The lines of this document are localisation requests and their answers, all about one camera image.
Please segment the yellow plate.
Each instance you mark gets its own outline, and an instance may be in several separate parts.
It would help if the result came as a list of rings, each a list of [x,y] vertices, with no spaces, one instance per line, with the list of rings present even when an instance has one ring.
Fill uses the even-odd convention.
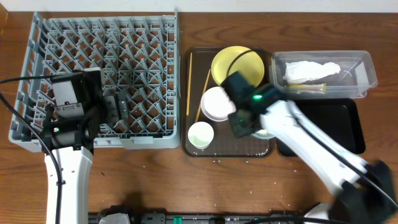
[[[250,51],[239,57],[233,64],[233,60],[249,48],[243,46],[231,46],[219,51],[211,63],[211,74],[217,85],[226,79],[227,75],[238,71],[252,85],[258,86],[264,78],[264,63],[260,56]]]

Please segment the green yellow snack wrapper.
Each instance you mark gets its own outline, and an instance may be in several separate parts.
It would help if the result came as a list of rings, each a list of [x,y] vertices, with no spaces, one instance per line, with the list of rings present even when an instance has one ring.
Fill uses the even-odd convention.
[[[287,89],[291,93],[295,94],[301,94],[301,93],[320,93],[320,94],[325,94],[326,93],[326,83],[321,83],[321,84],[293,84],[293,85],[288,85]]]

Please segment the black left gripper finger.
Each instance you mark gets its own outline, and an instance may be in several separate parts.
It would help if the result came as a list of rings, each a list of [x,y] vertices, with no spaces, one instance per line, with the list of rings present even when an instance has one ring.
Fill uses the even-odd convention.
[[[116,124],[118,122],[118,110],[115,96],[105,96],[104,105],[107,111],[105,121],[108,124]]]
[[[116,93],[116,98],[118,101],[119,117],[120,119],[128,119],[129,113],[127,108],[127,97],[123,91]]]

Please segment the white napkin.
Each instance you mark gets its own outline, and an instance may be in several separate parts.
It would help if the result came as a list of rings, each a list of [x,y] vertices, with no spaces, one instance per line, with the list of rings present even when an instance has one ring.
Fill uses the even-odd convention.
[[[309,81],[316,81],[329,75],[340,73],[341,67],[337,63],[327,62],[324,64],[299,61],[285,63],[285,75],[283,79],[288,84],[301,84]]]

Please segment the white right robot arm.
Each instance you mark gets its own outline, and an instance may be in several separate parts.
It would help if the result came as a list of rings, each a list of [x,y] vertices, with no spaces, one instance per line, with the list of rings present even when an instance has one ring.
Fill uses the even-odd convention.
[[[383,223],[397,212],[391,171],[385,163],[369,164],[345,149],[272,85],[255,87],[234,72],[221,87],[236,107],[228,119],[237,138],[267,130],[301,158],[335,197],[333,203],[320,203],[304,216],[261,218],[257,223]]]

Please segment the pink bowl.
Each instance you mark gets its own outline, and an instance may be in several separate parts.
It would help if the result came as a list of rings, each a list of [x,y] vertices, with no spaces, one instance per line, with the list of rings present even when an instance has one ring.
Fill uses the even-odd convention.
[[[201,98],[201,110],[212,121],[222,122],[236,111],[235,104],[220,86],[208,89]]]

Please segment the light blue bowl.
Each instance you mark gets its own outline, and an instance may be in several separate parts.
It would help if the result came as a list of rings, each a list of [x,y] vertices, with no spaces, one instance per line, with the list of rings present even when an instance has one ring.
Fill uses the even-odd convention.
[[[251,136],[263,140],[274,138],[274,135],[270,134],[266,129],[258,130],[255,133],[251,134]]]

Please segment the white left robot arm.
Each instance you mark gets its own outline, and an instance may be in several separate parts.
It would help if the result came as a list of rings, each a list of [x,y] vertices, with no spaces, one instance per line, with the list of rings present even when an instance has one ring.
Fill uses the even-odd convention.
[[[88,181],[94,141],[102,124],[116,124],[126,110],[103,96],[102,68],[53,76],[55,105],[46,108],[41,132],[48,178],[47,223],[88,223]]]

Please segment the white cup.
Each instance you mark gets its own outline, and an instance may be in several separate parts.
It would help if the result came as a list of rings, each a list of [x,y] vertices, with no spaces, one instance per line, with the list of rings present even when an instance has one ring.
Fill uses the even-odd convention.
[[[203,150],[210,145],[215,134],[210,124],[200,121],[190,126],[187,135],[193,146]]]

